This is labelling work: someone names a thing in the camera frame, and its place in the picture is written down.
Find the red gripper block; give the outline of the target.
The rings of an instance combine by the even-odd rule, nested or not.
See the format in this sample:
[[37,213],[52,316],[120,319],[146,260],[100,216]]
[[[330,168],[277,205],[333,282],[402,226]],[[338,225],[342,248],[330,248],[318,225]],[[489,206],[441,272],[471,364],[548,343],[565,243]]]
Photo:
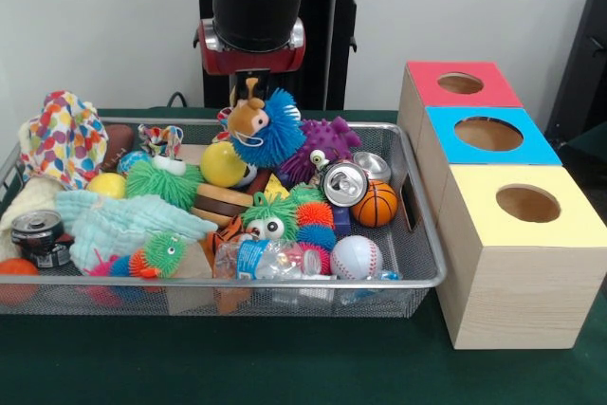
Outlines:
[[301,19],[295,22],[286,45],[269,52],[250,52],[229,47],[215,32],[212,19],[203,19],[196,34],[203,68],[210,75],[236,73],[236,93],[247,92],[247,72],[244,70],[268,69],[258,72],[258,92],[267,93],[271,73],[296,71],[304,60],[306,42]]

